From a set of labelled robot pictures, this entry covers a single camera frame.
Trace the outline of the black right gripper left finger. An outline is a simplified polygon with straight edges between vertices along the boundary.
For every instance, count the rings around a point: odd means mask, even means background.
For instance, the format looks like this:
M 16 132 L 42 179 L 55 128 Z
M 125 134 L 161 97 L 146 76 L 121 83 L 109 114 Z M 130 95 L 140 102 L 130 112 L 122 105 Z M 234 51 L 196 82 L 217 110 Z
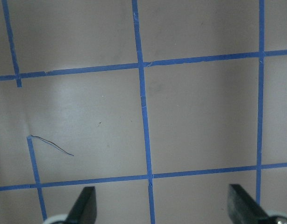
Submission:
M 94 224 L 97 218 L 95 187 L 84 187 L 70 210 L 65 224 Z

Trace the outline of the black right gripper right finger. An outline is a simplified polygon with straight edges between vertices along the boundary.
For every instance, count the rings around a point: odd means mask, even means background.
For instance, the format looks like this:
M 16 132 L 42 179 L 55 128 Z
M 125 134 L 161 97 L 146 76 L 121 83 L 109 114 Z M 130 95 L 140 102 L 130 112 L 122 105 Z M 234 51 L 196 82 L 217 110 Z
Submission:
M 227 211 L 233 224 L 272 223 L 267 213 L 239 184 L 229 185 Z

